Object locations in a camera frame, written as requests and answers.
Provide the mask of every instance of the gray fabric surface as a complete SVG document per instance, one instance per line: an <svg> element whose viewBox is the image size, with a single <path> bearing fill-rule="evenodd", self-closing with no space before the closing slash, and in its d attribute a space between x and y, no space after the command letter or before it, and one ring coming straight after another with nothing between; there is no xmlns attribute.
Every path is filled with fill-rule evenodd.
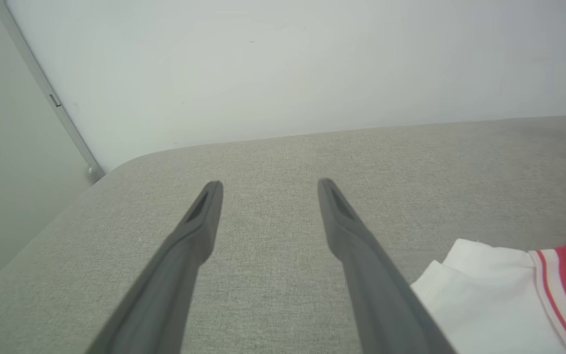
<svg viewBox="0 0 566 354"><path fill-rule="evenodd" d="M168 150L112 171L0 272L0 354L83 353L212 179L224 183L222 218L183 352L359 352L319 177L339 185L410 282L458 237L566 243L566 117Z"/></svg>

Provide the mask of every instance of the white fabric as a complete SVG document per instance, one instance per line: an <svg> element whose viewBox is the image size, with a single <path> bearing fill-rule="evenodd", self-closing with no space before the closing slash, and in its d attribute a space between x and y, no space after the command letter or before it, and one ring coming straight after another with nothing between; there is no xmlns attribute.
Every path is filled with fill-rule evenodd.
<svg viewBox="0 0 566 354"><path fill-rule="evenodd" d="M456 240L412 289L459 354L566 353L528 253Z"/></svg>

